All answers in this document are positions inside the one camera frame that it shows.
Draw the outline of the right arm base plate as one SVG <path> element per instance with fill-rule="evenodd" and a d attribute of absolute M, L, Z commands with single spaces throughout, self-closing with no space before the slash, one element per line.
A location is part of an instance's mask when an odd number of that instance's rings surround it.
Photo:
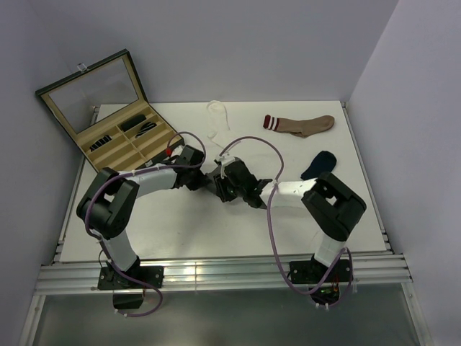
<path fill-rule="evenodd" d="M 293 284 L 316 285 L 327 271 L 327 266 L 314 260 L 291 261 L 289 263 L 290 280 Z M 352 273 L 349 261 L 340 259 L 326 278 L 326 283 L 347 283 Z"/>

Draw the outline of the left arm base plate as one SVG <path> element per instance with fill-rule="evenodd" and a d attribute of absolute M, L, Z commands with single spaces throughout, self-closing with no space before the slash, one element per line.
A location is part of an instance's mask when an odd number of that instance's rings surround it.
<path fill-rule="evenodd" d="M 97 283 L 98 290 L 128 290 L 141 288 L 161 288 L 164 278 L 164 267 L 141 266 L 134 273 L 121 275 L 113 267 L 100 270 Z"/>

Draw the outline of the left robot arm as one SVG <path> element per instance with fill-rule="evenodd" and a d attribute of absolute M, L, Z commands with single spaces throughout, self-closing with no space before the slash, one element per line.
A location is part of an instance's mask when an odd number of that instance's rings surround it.
<path fill-rule="evenodd" d="M 100 170 L 79 202 L 76 214 L 116 267 L 115 280 L 132 288 L 140 279 L 139 256 L 131 247 L 126 228 L 137 198 L 161 191 L 205 187 L 210 180 L 198 167 L 156 164 L 131 172 L 109 167 Z"/>

